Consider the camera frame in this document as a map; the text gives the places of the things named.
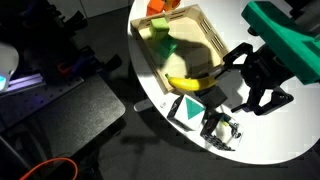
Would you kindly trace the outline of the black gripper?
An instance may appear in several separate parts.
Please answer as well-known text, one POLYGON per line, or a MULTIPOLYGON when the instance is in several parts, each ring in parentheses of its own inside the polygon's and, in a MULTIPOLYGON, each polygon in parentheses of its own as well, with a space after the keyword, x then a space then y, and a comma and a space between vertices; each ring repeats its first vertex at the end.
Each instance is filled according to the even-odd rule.
POLYGON ((291 94, 280 88, 280 85, 290 79, 293 73, 280 62, 267 45, 261 46, 253 53, 253 46, 243 42, 225 55, 223 61, 225 70, 242 70, 241 75, 246 85, 250 87, 247 102, 233 108, 232 113, 243 110, 253 112, 257 116, 267 115, 294 100, 291 94), (242 55, 248 55, 245 65, 235 64, 234 61, 242 55), (271 99, 266 104, 260 105, 267 89, 274 90, 271 99))

